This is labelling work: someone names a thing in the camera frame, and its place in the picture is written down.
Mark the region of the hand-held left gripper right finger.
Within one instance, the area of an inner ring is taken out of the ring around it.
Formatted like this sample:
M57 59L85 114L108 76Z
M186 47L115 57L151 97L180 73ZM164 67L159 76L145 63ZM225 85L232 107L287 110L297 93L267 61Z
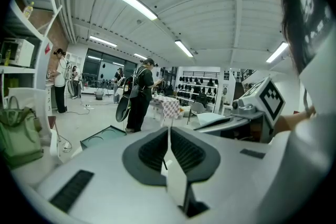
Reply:
M211 178L221 161L216 148L177 127L171 128L171 150L189 183Z

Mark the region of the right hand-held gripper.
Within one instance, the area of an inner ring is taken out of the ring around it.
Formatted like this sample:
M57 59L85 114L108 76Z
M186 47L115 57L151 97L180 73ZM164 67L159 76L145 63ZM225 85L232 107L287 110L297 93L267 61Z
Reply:
M198 132L219 132L236 129L250 121L261 120L259 141L272 140L274 126L286 102L270 77L265 77L233 101L231 115L195 128Z

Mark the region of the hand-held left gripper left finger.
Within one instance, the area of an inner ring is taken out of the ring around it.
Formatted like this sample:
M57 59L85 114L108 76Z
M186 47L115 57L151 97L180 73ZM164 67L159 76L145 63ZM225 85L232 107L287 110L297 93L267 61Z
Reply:
M166 186L161 169L167 149L168 128L163 127L130 144L122 154L123 166L144 185Z

